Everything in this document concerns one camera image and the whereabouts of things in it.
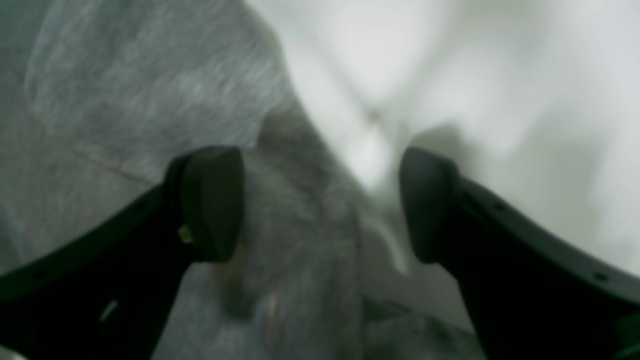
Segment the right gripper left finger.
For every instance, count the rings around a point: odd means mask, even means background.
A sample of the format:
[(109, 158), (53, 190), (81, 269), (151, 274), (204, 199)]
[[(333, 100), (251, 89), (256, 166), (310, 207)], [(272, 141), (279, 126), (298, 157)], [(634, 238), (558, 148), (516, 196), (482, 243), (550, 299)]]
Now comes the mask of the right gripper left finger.
[(187, 153), (105, 223), (2, 275), (1, 348), (25, 360), (150, 360), (191, 264), (233, 257), (244, 174), (237, 146)]

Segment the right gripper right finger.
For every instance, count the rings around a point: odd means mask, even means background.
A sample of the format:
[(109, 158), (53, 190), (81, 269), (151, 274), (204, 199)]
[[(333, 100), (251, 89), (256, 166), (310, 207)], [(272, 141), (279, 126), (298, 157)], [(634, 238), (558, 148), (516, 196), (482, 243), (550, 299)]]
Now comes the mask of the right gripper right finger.
[(405, 150), (398, 171), (412, 249), (457, 281), (489, 360), (637, 360), (640, 283), (460, 175)]

